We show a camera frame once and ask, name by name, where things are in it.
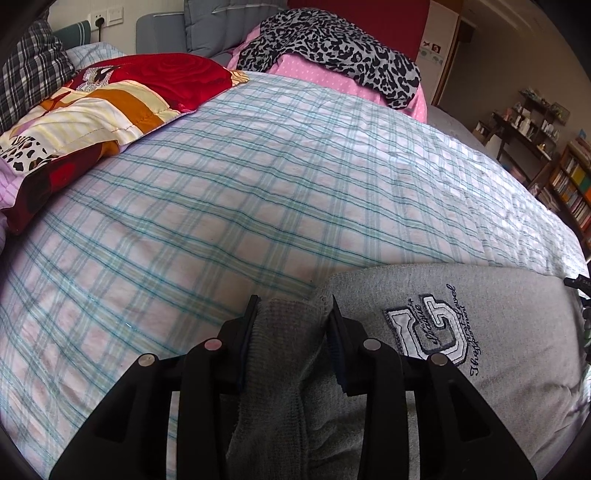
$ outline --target black cable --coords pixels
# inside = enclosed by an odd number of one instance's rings
[[[98,27],[99,29],[99,41],[100,41],[100,33],[103,30],[103,25],[105,24],[105,19],[103,17],[99,17],[96,19],[95,21],[95,25]]]

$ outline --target framed picture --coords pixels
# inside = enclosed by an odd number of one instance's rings
[[[559,103],[553,103],[550,107],[550,111],[556,115],[556,120],[561,124],[566,125],[566,122],[570,118],[570,112]]]

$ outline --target leopard print clothing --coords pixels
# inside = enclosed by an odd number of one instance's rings
[[[0,150],[0,158],[6,160],[15,172],[29,172],[50,163],[59,155],[48,155],[47,150],[33,137],[15,137],[6,150]]]
[[[417,93],[421,73],[406,55],[381,44],[338,15],[294,8],[261,22],[261,35],[240,53],[238,69],[266,72],[286,53],[299,54],[352,78],[404,109]]]

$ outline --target wooden bookshelf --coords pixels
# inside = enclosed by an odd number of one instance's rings
[[[567,176],[570,184],[579,191],[579,193],[581,194],[581,197],[583,198],[583,201],[591,207],[591,200],[589,200],[585,196],[585,192],[581,189],[581,186],[573,180],[572,176],[569,175],[569,172],[567,172],[566,169],[562,165],[560,165],[560,169]]]
[[[591,252],[591,167],[584,152],[569,143],[546,187],[560,207],[559,216],[577,235],[585,255]]]

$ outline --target gray sofa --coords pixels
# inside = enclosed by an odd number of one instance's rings
[[[183,12],[144,15],[136,23],[137,53],[189,52],[227,65],[228,52],[287,0],[186,0]]]

